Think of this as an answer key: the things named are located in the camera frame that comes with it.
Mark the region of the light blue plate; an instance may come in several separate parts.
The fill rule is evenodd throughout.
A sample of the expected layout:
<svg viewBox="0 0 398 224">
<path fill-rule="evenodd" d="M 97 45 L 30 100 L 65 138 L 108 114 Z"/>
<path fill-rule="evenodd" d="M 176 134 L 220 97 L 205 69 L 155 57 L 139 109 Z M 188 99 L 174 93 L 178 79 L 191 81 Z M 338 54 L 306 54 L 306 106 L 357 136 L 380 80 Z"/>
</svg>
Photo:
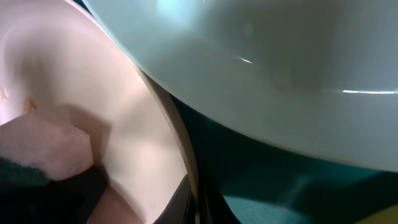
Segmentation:
<svg viewBox="0 0 398 224">
<path fill-rule="evenodd" d="M 258 141 L 397 170 L 396 0 L 90 0 L 153 81 Z"/>
</svg>

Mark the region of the white plate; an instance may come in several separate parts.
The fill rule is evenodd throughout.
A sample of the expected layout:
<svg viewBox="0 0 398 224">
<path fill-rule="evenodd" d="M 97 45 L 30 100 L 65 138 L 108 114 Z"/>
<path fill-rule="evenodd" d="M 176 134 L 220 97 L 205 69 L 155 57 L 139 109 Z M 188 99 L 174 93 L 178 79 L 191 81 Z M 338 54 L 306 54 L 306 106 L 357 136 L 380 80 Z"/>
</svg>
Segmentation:
<svg viewBox="0 0 398 224">
<path fill-rule="evenodd" d="M 26 114 L 89 135 L 108 185 L 86 223 L 154 223 L 185 175 L 197 196 L 171 97 L 73 1 L 1 2 L 1 125 Z"/>
</svg>

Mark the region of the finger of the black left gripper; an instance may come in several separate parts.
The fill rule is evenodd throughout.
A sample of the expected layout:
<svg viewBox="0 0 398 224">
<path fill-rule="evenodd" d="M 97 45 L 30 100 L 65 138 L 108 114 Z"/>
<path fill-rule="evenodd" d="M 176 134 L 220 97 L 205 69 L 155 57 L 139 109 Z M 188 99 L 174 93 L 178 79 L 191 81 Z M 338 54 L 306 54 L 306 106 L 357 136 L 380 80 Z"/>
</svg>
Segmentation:
<svg viewBox="0 0 398 224">
<path fill-rule="evenodd" d="M 1 224 L 86 223 L 107 188 L 102 170 L 1 194 Z"/>
</svg>

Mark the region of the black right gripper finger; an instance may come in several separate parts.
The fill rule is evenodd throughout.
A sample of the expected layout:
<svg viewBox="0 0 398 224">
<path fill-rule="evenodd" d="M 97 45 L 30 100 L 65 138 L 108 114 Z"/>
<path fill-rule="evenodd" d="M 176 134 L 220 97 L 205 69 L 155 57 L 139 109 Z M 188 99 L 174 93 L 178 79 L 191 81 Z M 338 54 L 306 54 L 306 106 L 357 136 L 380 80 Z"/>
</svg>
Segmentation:
<svg viewBox="0 0 398 224">
<path fill-rule="evenodd" d="M 154 224 L 199 224 L 198 207 L 198 197 L 185 175 Z"/>
</svg>

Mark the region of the green rimmed plate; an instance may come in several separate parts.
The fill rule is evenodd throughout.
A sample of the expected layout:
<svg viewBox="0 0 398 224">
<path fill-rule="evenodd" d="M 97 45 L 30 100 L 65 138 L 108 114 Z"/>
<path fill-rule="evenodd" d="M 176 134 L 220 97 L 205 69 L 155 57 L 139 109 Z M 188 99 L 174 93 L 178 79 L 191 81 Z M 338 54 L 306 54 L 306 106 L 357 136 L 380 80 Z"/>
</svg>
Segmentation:
<svg viewBox="0 0 398 224">
<path fill-rule="evenodd" d="M 381 210 L 355 224 L 398 224 L 398 204 Z"/>
</svg>

